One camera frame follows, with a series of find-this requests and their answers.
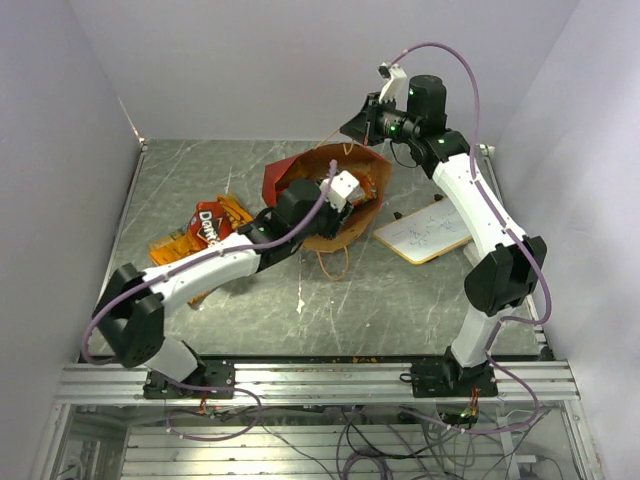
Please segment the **marble surface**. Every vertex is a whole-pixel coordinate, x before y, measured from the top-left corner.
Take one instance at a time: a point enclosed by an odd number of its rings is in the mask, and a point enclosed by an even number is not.
[[[264,208],[264,166],[313,146],[315,142],[302,141],[149,141],[113,265],[150,267],[147,244],[188,221],[197,202],[227,190],[256,214]],[[388,145],[376,150],[392,159]],[[400,161],[412,164],[407,149],[399,146],[396,151]],[[344,280],[330,281],[316,254],[301,250],[258,275],[220,287],[199,311],[185,305],[165,321],[166,333],[202,354],[444,352],[468,305],[463,279],[471,265],[462,248],[416,266],[372,235],[393,221],[393,212],[424,208],[436,193],[439,189],[421,169],[394,164],[378,217],[350,247],[351,266]],[[341,272],[343,254],[325,256],[325,265]],[[304,306],[298,313],[300,300]],[[99,333],[90,345],[94,354],[109,353]],[[537,354],[533,330],[506,325],[494,353]]]

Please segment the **purple cable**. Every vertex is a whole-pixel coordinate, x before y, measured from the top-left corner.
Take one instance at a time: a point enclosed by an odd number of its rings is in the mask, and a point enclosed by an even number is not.
[[[237,387],[204,387],[204,386],[199,386],[199,385],[187,385],[186,383],[181,383],[181,382],[177,382],[175,380],[173,380],[172,378],[167,377],[166,375],[163,375],[164,379],[169,382],[171,385],[174,385],[178,388],[182,388],[185,390],[193,390],[196,392],[240,392],[240,393],[244,393],[245,395],[249,395],[251,398],[253,398],[256,401],[256,406],[258,407],[258,411],[256,412],[256,416],[253,418],[253,420],[251,420],[251,422],[249,423],[249,425],[247,425],[245,428],[243,428],[242,430],[236,432],[236,433],[232,433],[231,435],[225,435],[224,437],[200,437],[197,435],[188,435],[186,433],[180,433],[178,432],[176,429],[173,428],[173,425],[171,425],[171,415],[173,413],[175,413],[176,411],[180,411],[180,410],[173,410],[171,412],[169,412],[167,414],[167,417],[165,419],[165,424],[167,426],[167,433],[171,433],[173,435],[176,435],[180,438],[185,438],[187,440],[193,440],[196,442],[224,442],[225,440],[231,440],[232,438],[236,438],[239,437],[240,435],[244,435],[245,433],[247,433],[249,430],[251,430],[253,427],[255,427],[258,422],[260,421],[260,417],[262,416],[262,402],[260,401],[260,397],[258,397],[255,393],[250,392],[249,390],[245,390],[244,388],[237,388]]]
[[[544,325],[551,318],[552,302],[551,302],[551,291],[549,290],[549,284],[544,278],[540,265],[538,265],[538,262],[536,262],[536,259],[533,258],[533,255],[531,255],[531,252],[529,252],[529,249],[525,247],[524,243],[522,243],[522,240],[520,240],[510,228],[508,228],[506,232],[507,232],[507,235],[509,235],[511,239],[516,243],[516,245],[518,245],[518,248],[520,249],[520,251],[522,251],[522,254],[527,258],[527,260],[531,264],[531,268],[533,268],[533,271],[538,276],[538,280],[540,280],[540,287],[542,288],[542,291],[544,293],[545,312],[540,320],[529,320],[527,318],[516,317],[513,315],[505,315],[500,319],[500,321],[513,321],[513,322],[526,323],[529,325]]]
[[[242,252],[244,250],[256,250],[256,251],[266,250],[269,248],[282,245],[283,243],[286,243],[289,240],[291,240],[293,237],[295,237],[298,233],[302,231],[303,228],[305,228],[309,224],[309,222],[311,222],[313,217],[316,216],[316,214],[324,204],[324,201],[327,198],[327,195],[329,194],[329,189],[331,188],[331,183],[333,182],[333,177],[335,177],[337,169],[338,169],[338,162],[336,160],[331,160],[331,162],[329,162],[329,182],[327,183],[327,188],[322,191],[322,193],[320,194],[320,197],[318,197],[318,199],[316,200],[316,203],[313,204],[313,207],[311,207],[311,210],[309,210],[309,212],[300,221],[300,223],[298,223],[298,225],[296,225],[293,228],[293,230],[291,230],[289,233],[287,233],[283,237],[268,243],[259,243],[256,245],[238,245],[234,247],[225,248],[222,250],[213,250],[206,255],[203,255],[201,257],[194,258],[191,261],[185,262],[184,264],[169,270],[163,275],[158,275],[157,277],[154,277],[151,280],[147,280],[146,282],[143,282],[140,285],[137,285],[127,290],[126,292],[123,292],[120,295],[118,295],[116,298],[111,300],[109,303],[107,303],[91,319],[91,322],[89,322],[89,325],[87,325],[87,328],[85,329],[84,334],[82,335],[82,345],[81,345],[82,356],[87,361],[87,363],[91,363],[93,365],[104,365],[106,363],[110,363],[113,360],[114,357],[108,358],[106,360],[96,360],[95,358],[93,358],[93,356],[89,353],[89,338],[91,338],[91,334],[93,333],[93,330],[98,326],[100,321],[107,315],[107,313],[109,313],[114,307],[119,305],[121,302],[125,301],[126,299],[130,298],[131,296],[135,295],[141,290],[144,290],[145,288],[152,287],[153,285],[156,285],[164,280],[168,280],[169,278],[179,273],[182,273],[185,270],[190,269],[191,267],[199,265],[202,262],[206,262],[207,260],[210,260],[212,258],[226,255],[228,253]]]
[[[364,448],[362,453],[375,453],[373,450],[369,448]],[[353,466],[361,460],[371,460],[375,463],[376,467],[378,467],[378,472],[380,473],[380,480],[393,480],[393,472],[387,465],[387,462],[383,458],[371,457],[368,455],[362,455],[358,452],[353,452],[351,455],[347,457],[347,460],[342,467],[341,477],[344,480],[347,480],[349,477],[349,472],[353,468]]]

